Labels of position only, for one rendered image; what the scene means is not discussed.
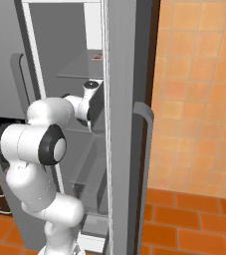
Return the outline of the grey fridge door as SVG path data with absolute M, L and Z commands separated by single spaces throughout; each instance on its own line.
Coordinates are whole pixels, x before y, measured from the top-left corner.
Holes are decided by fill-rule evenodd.
M 24 10 L 21 0 L 0 0 L 0 117 L 23 119 L 23 114 L 10 58 L 14 53 L 23 53 L 28 62 L 35 101 L 41 98 L 34 61 L 31 55 Z
M 143 118 L 150 106 L 161 0 L 102 0 L 110 255 L 136 255 Z

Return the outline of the clear fridge drawer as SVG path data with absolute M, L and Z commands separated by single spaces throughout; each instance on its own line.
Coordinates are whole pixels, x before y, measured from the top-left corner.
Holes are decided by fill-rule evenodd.
M 102 157 L 86 163 L 72 185 L 73 193 L 83 202 L 85 211 L 94 214 L 99 213 L 106 187 L 107 160 Z

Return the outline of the glass fridge shelf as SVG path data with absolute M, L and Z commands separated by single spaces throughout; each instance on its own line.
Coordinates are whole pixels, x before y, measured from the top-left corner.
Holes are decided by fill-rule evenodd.
M 104 76 L 103 60 L 93 61 L 94 55 L 102 55 L 101 50 L 85 50 L 68 66 L 57 74 L 58 78 L 101 79 Z

